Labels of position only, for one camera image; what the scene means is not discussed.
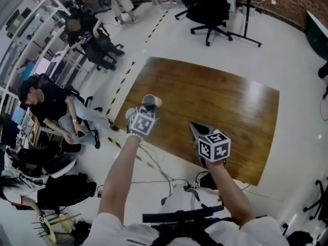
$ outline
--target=black sneaker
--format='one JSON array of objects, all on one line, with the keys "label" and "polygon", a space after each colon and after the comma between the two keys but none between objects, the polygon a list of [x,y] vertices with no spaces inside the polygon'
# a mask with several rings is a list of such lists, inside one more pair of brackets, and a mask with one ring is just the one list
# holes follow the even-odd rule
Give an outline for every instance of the black sneaker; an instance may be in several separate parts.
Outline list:
[{"label": "black sneaker", "polygon": [[108,122],[110,124],[111,130],[113,130],[113,131],[119,131],[119,127],[117,127],[117,126],[114,125],[114,121],[112,121],[111,119],[108,119]]},{"label": "black sneaker", "polygon": [[96,140],[96,145],[94,145],[94,147],[96,149],[100,149],[100,141],[99,141],[99,134],[98,134],[98,130],[92,130],[94,132],[94,139]]},{"label": "black sneaker", "polygon": [[122,50],[120,50],[119,53],[117,54],[117,56],[124,56],[124,55],[125,55],[125,53]]}]

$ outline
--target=black strap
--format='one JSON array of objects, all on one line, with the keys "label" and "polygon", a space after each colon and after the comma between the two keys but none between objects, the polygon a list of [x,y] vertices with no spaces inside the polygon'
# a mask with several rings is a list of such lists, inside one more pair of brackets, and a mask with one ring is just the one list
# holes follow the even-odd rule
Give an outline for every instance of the black strap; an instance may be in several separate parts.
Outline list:
[{"label": "black strap", "polygon": [[160,232],[159,237],[155,239],[151,246],[166,246],[175,238],[191,238],[201,246],[223,246],[221,243],[216,243],[205,229],[212,224],[221,221],[219,218],[205,218],[195,220],[193,222],[183,222],[175,224],[161,224],[152,226]]}]

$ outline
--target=white t-shirt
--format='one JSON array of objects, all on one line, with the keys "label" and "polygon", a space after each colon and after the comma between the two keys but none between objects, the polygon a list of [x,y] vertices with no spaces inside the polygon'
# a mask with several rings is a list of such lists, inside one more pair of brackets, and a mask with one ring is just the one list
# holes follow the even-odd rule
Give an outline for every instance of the white t-shirt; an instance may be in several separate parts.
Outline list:
[{"label": "white t-shirt", "polygon": [[[205,205],[212,207],[220,204],[217,192],[216,195],[213,195],[214,191],[203,188],[197,188],[196,191],[201,202]],[[160,213],[175,212],[178,207],[178,210],[199,209],[199,206],[200,204],[195,200],[195,196],[192,193],[185,192],[181,187],[177,187],[172,196],[167,199]],[[228,211],[224,210],[212,217],[227,217],[229,215]],[[209,226],[205,231],[217,243],[221,243],[224,246],[289,246],[287,240],[282,235],[278,222],[271,217],[251,220],[241,229],[233,222],[219,221]],[[89,237],[83,245],[150,246],[158,236],[159,232],[150,226],[133,224],[124,228],[120,220],[114,215],[100,213],[95,218]],[[191,238],[175,238],[169,245],[197,246],[199,244]]]},{"label": "white t-shirt", "polygon": [[6,169],[1,172],[1,176],[8,176],[19,180],[19,184],[16,184],[16,187],[3,188],[2,190],[6,199],[16,205],[22,205],[22,197],[30,198],[37,203],[37,191],[46,187],[49,178],[49,176],[26,176],[10,163],[6,164]]}]

